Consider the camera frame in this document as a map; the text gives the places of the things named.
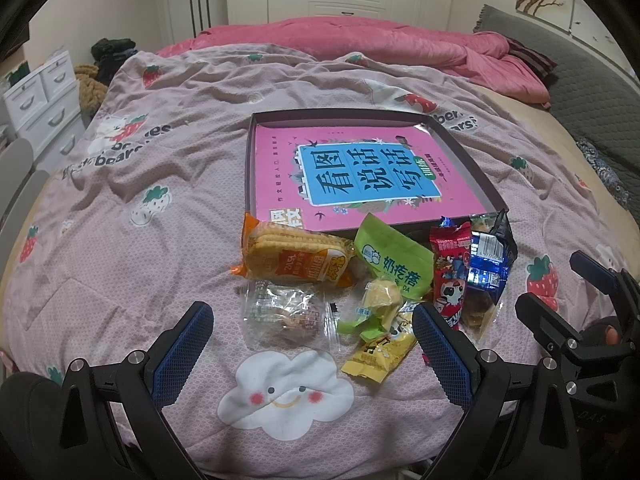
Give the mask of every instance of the red snack bag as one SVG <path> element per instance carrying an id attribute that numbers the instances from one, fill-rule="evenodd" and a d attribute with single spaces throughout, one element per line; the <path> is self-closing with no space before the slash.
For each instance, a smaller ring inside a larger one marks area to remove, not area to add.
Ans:
<path id="1" fill-rule="evenodd" d="M 432 227 L 433 305 L 447 324 L 458 330 L 469 270 L 471 223 L 460 227 Z"/>

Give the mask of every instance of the orange snack wrapper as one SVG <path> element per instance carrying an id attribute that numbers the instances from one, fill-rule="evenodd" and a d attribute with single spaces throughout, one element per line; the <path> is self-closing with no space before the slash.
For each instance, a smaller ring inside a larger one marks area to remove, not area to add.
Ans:
<path id="1" fill-rule="evenodd" d="M 353 243 L 337 236 L 260 222 L 245 213 L 242 264 L 231 272 L 253 280 L 300 279 L 350 285 Z"/>

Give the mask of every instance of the pink book cover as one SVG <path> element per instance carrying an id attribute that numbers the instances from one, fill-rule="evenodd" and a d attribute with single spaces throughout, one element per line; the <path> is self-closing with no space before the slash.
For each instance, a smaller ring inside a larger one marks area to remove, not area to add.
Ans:
<path id="1" fill-rule="evenodd" d="M 421 125 L 258 124 L 254 168 L 256 218 L 311 231 L 358 228 L 367 213 L 394 225 L 493 211 Z"/>

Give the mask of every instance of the pink blanket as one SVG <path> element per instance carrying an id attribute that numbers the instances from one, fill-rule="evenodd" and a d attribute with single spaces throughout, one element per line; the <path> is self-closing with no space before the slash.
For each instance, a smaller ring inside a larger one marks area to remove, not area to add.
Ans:
<path id="1" fill-rule="evenodd" d="M 317 60 L 350 52 L 387 64 L 425 65 L 460 75 L 525 103 L 545 104 L 549 93 L 497 32 L 442 32 L 395 22 L 350 16 L 293 18 L 264 25 L 223 25 L 158 52 L 163 57 L 188 50 L 235 43 L 273 43 L 295 48 Z"/>

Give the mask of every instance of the brown plush toy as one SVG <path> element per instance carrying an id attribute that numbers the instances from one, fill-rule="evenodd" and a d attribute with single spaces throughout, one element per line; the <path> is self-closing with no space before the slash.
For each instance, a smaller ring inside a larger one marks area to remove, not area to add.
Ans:
<path id="1" fill-rule="evenodd" d="M 74 72 L 80 82 L 80 109 L 93 119 L 107 95 L 107 87 L 94 79 L 98 75 L 95 65 L 76 65 Z"/>

